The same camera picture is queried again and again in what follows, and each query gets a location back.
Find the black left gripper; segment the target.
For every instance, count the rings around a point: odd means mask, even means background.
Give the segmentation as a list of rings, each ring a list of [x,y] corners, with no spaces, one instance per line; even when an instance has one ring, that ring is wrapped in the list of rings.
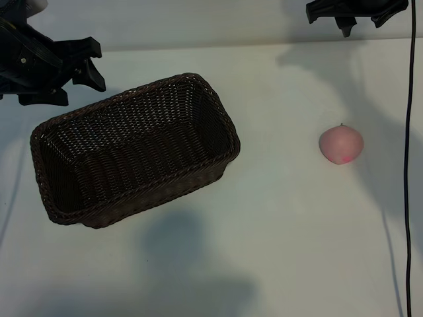
[[[105,92],[105,80],[92,62],[101,57],[94,38],[53,41],[27,24],[2,19],[1,95],[17,95],[23,106],[68,106],[63,86],[69,81]]]

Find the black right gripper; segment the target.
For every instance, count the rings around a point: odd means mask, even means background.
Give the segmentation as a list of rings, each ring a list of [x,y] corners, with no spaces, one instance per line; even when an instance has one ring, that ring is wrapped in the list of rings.
[[[336,25],[343,37],[349,37],[357,25],[355,17],[370,17],[375,27],[382,27],[407,7],[408,1],[321,0],[306,4],[306,13],[310,23],[321,17],[336,17]]]

